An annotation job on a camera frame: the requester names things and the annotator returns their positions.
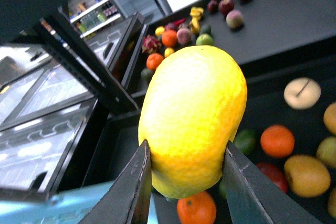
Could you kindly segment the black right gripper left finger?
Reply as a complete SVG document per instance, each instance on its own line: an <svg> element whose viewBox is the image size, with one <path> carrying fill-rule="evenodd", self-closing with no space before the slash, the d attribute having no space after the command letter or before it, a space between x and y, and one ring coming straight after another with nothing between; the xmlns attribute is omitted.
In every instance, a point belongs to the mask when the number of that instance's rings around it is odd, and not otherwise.
<svg viewBox="0 0 336 224"><path fill-rule="evenodd" d="M147 223L151 198L151 155L144 140L106 194L80 223Z"/></svg>

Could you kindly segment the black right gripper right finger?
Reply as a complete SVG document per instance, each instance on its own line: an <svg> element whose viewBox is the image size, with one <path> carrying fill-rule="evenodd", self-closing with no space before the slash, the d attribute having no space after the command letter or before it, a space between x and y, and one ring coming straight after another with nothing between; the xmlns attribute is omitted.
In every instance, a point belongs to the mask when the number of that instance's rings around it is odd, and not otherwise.
<svg viewBox="0 0 336 224"><path fill-rule="evenodd" d="M231 141L226 146L222 171L232 223L320 223Z"/></svg>

